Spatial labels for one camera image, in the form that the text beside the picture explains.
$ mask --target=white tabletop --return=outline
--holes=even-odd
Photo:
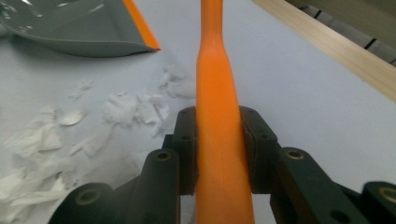
[[[200,1],[137,0],[162,50],[94,59],[45,49],[19,37],[0,38],[0,140],[22,129],[45,105],[83,107],[88,116],[63,130],[64,145],[101,123],[110,93],[159,91],[163,69],[175,63],[194,80],[200,41]],[[250,1],[224,2],[224,41],[240,105],[259,111],[281,146],[310,153],[329,177],[361,191],[367,181],[396,183],[396,104],[310,45]],[[81,80],[92,89],[77,101],[68,95]],[[175,110],[192,100],[168,98]],[[149,127],[115,128],[108,148],[161,147]],[[67,147],[60,155],[67,155]],[[10,165],[3,167],[7,172]],[[274,223],[268,197],[255,196],[257,223]]]

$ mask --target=debris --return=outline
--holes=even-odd
[[[68,190],[62,191],[36,191],[23,194],[21,197],[15,199],[11,206],[15,205],[31,205],[36,203],[46,203],[64,198]]]
[[[74,147],[70,148],[70,155],[76,154],[80,150],[84,150],[89,156],[93,156],[107,142],[111,135],[113,126],[103,126],[98,128],[96,133],[82,140]]]
[[[41,145],[39,151],[59,149],[62,147],[61,139],[54,123],[48,123],[41,128]]]
[[[116,93],[116,95],[118,95],[118,96],[127,95],[127,94],[128,94],[128,91],[119,91]]]
[[[82,80],[78,83],[77,89],[69,95],[70,98],[74,99],[74,101],[78,100],[82,95],[87,92],[93,84],[92,80]]]
[[[56,112],[55,106],[43,107],[26,128],[5,141],[4,148],[24,158],[37,151],[61,148],[62,142],[54,123]]]
[[[65,190],[64,179],[60,176],[52,185],[51,191],[62,191]]]
[[[164,74],[160,79],[159,87],[166,87],[169,82],[180,81],[186,77],[175,64],[165,67],[163,71]]]
[[[137,108],[138,118],[145,124],[158,123],[161,118],[158,116],[157,110],[152,104],[141,104]]]
[[[70,126],[79,123],[85,117],[85,111],[82,109],[72,110],[64,115],[59,124]]]
[[[196,96],[195,83],[168,82],[167,91],[170,96],[184,96],[194,98]]]
[[[40,159],[37,161],[43,161],[43,157],[36,158]],[[53,201],[67,194],[64,190],[52,193],[35,192],[44,179],[74,167],[64,160],[46,159],[36,171],[26,174],[23,168],[14,169],[0,179],[0,222],[11,222],[18,217],[21,218],[23,214],[27,214],[29,204]]]
[[[160,105],[163,101],[163,96],[156,93],[140,93],[137,98],[141,104]]]
[[[136,97],[110,94],[102,112],[105,120],[128,127],[133,124],[136,109]]]
[[[167,119],[171,113],[171,108],[168,105],[155,105],[155,108],[162,120]]]
[[[176,120],[177,114],[170,110],[168,116],[154,126],[151,136],[155,137],[158,133],[172,133],[175,129]]]

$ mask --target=orange handle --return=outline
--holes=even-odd
[[[222,0],[202,0],[201,26],[197,223],[254,223],[239,106],[222,41]]]

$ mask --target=orange dustpan edge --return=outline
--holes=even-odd
[[[140,11],[137,9],[133,0],[122,0],[122,2],[128,9],[128,12],[131,15],[134,24],[136,25],[137,30],[141,34],[145,44],[153,49],[161,49],[160,44],[158,43],[154,34],[150,31],[145,19],[143,18]]]

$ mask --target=gray dustpan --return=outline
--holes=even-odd
[[[159,49],[132,0],[0,0],[0,22],[15,35],[78,56]]]

